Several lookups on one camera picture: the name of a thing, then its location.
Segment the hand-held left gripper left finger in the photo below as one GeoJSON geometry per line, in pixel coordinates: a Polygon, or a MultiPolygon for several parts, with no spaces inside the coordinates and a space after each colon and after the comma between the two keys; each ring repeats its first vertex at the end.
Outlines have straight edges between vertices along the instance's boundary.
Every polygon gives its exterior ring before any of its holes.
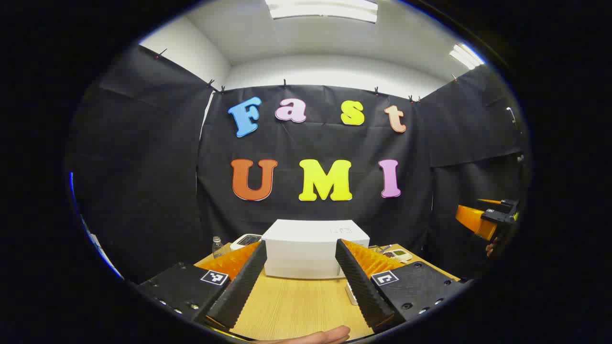
{"type": "Polygon", "coordinates": [[[139,284],[139,292],[190,322],[230,330],[266,260],[259,240],[202,264],[177,263],[139,284]]]}

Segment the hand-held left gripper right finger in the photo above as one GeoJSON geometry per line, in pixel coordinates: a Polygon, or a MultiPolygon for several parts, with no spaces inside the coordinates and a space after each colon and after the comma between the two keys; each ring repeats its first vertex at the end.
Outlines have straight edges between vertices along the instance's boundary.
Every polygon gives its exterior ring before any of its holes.
{"type": "Polygon", "coordinates": [[[450,303],[471,285],[424,261],[402,264],[356,243],[338,239],[335,258],[373,330],[415,323],[450,303]]]}

